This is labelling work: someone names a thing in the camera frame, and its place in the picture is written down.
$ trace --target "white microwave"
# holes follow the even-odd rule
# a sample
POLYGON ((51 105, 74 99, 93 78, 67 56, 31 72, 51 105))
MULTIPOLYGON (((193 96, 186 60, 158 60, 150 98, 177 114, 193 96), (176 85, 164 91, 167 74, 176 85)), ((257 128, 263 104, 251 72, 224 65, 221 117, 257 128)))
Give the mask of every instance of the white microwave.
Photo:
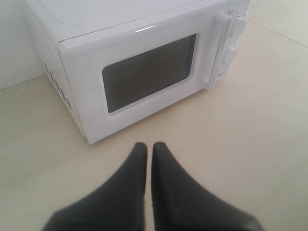
POLYGON ((50 81, 94 143, 227 74, 250 0, 28 0, 50 81))

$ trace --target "wall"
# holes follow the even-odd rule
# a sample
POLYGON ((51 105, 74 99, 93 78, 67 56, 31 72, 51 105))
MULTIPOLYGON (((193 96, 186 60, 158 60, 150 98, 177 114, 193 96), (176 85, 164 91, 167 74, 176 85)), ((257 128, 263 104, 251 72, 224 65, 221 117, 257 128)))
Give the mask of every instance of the wall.
POLYGON ((0 0, 0 89, 45 74, 23 15, 23 0, 0 0))

